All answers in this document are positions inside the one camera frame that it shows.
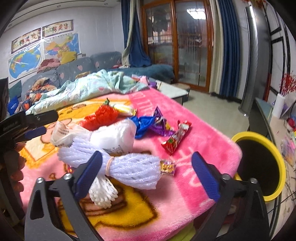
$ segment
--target map poster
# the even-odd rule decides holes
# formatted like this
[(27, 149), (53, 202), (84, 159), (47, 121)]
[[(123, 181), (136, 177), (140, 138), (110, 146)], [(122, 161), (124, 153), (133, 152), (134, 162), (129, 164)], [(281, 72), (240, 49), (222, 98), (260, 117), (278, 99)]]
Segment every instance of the map poster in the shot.
[(31, 32), (24, 34), (11, 42), (11, 53), (25, 48), (41, 39), (41, 28), (37, 28)]
[(45, 39), (44, 42), (45, 59), (58, 58), (61, 60), (62, 52), (75, 51), (81, 53), (78, 34), (62, 34)]
[(44, 38), (54, 36), (57, 34), (73, 31), (73, 20), (67, 20), (62, 22), (52, 23), (50, 25), (42, 27), (42, 36)]
[(41, 62), (40, 43), (17, 52), (8, 60), (9, 83), (37, 71)]

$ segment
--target ceiling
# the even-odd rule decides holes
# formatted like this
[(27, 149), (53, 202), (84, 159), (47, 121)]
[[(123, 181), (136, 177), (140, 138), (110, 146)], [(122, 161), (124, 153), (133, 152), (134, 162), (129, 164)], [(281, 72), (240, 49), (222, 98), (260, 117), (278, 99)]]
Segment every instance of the ceiling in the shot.
[(120, 0), (28, 0), (13, 17), (6, 30), (36, 15), (67, 7), (114, 7)]

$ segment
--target blue plastic bag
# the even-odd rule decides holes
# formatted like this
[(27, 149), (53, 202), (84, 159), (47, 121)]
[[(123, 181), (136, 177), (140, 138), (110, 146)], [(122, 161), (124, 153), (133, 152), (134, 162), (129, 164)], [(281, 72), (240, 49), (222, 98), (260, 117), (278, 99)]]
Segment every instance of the blue plastic bag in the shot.
[(13, 115), (15, 113), (15, 110), (17, 109), (19, 105), (19, 101), (17, 97), (13, 97), (10, 102), (7, 104), (7, 111), (10, 115)]
[(140, 118), (133, 116), (130, 119), (136, 124), (137, 132), (135, 139), (142, 138), (147, 132), (149, 126), (155, 122), (154, 116), (141, 116)]

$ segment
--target red candy wrapper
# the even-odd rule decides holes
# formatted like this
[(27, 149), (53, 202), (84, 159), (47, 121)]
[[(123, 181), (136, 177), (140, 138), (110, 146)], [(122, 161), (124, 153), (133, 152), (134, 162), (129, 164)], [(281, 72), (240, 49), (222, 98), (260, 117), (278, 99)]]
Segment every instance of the red candy wrapper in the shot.
[(117, 117), (118, 111), (104, 104), (101, 105), (94, 114), (86, 116), (84, 120), (80, 121), (79, 125), (89, 131), (95, 131), (101, 126), (109, 126), (115, 123)]
[(179, 129), (176, 131), (174, 135), (172, 135), (167, 141), (164, 141), (161, 146), (166, 149), (166, 151), (170, 154), (173, 154), (173, 152), (176, 150), (178, 144), (182, 140), (183, 136), (188, 131), (189, 127), (191, 126), (191, 122), (185, 120), (183, 123), (180, 123), (178, 121), (178, 127)]

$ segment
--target wall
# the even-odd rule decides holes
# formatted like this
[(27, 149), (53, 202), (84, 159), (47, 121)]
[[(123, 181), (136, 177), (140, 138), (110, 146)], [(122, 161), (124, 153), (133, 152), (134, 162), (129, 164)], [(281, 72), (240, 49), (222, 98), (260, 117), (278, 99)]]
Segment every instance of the wall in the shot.
[(268, 102), (272, 104), (280, 91), (280, 84), (284, 74), (296, 72), (296, 42), (281, 17), (268, 3), (266, 4), (266, 14), (270, 25), (273, 54), (271, 83), (268, 94)]
[[(74, 31), (79, 33), (82, 53), (90, 56), (107, 51), (123, 51), (123, 29), (120, 4), (109, 7), (71, 7), (37, 15), (8, 29), (0, 38), (0, 77), (8, 76), (7, 62), (11, 56), (11, 41), (33, 29), (73, 19)], [(30, 76), (23, 77), (24, 83)]]
[(121, 18), (121, 4), (112, 8), (114, 48), (116, 51), (124, 51), (123, 27)]

